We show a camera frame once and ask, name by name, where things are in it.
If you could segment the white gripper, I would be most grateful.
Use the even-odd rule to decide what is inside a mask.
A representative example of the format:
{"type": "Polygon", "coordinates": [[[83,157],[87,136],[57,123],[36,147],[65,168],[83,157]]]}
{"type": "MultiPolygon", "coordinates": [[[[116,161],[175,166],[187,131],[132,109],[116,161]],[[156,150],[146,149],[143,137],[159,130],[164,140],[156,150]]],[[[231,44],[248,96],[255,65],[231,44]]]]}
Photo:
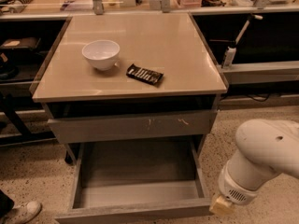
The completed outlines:
{"type": "Polygon", "coordinates": [[[221,170],[218,184],[221,194],[215,194],[209,211],[218,216],[231,215],[235,204],[247,205],[259,193],[259,189],[278,172],[251,162],[227,161],[221,170]]]}

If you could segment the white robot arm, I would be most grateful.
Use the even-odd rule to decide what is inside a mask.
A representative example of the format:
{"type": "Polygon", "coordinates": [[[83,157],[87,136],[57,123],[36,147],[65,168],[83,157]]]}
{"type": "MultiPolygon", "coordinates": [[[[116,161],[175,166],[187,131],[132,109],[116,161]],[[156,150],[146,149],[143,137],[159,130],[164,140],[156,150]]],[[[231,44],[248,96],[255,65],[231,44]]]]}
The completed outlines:
{"type": "Polygon", "coordinates": [[[235,132],[236,151],[221,169],[209,211],[228,215],[247,205],[281,174],[299,178],[299,125],[290,120],[250,119],[235,132]]]}

